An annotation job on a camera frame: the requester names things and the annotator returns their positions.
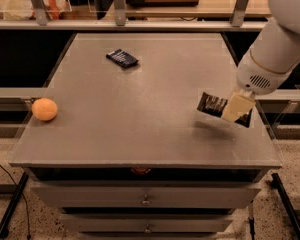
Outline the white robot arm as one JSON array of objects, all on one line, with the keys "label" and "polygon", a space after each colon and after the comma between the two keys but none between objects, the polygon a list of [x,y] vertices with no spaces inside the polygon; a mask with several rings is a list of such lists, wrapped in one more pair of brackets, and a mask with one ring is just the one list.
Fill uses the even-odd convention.
[{"label": "white robot arm", "polygon": [[300,0],[268,0],[272,18],[238,65],[236,86],[221,118],[235,122],[257,95],[274,92],[300,63]]}]

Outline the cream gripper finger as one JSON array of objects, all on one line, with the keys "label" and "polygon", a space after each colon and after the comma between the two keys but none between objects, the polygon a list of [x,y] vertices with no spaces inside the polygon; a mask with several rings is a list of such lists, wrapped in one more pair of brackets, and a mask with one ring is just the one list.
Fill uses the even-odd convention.
[{"label": "cream gripper finger", "polygon": [[256,104],[255,95],[252,91],[238,89],[232,92],[223,109],[221,118],[228,122],[235,122],[246,115]]}]

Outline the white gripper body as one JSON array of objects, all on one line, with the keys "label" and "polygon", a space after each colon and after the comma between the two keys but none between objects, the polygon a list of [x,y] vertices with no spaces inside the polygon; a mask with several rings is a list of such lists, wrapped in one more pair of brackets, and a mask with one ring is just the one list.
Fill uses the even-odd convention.
[{"label": "white gripper body", "polygon": [[255,95],[274,92],[291,74],[292,66],[280,60],[273,65],[258,61],[249,50],[238,65],[237,86]]}]

